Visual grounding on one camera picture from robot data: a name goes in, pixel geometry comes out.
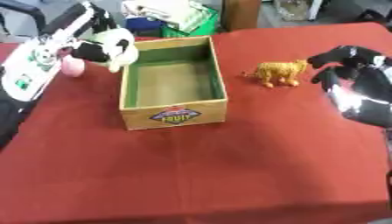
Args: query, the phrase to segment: green crate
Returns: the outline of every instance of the green crate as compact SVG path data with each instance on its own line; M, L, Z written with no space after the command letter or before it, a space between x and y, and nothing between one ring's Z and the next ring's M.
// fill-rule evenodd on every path
M162 36L165 38L183 38L200 35L213 35L215 34L215 26L218 21L218 11L208 8L210 18L206 19L199 27L190 32L179 31L171 28L167 24L162 26Z

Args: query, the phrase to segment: wooden box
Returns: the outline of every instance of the wooden box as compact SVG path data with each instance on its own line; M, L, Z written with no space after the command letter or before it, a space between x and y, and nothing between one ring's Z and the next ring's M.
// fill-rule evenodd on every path
M136 42L122 75L120 111L128 130L223 122L228 97L209 37Z

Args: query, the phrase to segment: table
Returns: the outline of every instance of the table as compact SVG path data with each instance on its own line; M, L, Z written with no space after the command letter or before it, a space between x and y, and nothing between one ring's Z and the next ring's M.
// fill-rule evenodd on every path
M381 130L342 118L309 80L267 89L240 76L262 61L337 45L392 54L377 24L213 36L227 121L125 131L120 75L59 75L0 155L0 222L360 223L388 217ZM2 45L1 59L12 48Z

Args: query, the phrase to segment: cardboard box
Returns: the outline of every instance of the cardboard box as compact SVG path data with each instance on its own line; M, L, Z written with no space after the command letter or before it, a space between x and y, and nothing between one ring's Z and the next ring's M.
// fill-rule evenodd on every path
M257 28L259 0L223 0L221 23L228 31Z
M122 75L128 130L223 122L228 102L209 37L136 42L139 60Z

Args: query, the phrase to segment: black robotic glove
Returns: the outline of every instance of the black robotic glove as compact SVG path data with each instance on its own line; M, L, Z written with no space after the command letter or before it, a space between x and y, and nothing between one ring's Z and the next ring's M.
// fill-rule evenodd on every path
M308 59L313 68L329 62L340 63L342 66L322 70L311 82L321 82L345 118L383 128L392 127L391 61L379 52L359 46L339 46ZM340 78L353 81L352 90L343 88Z

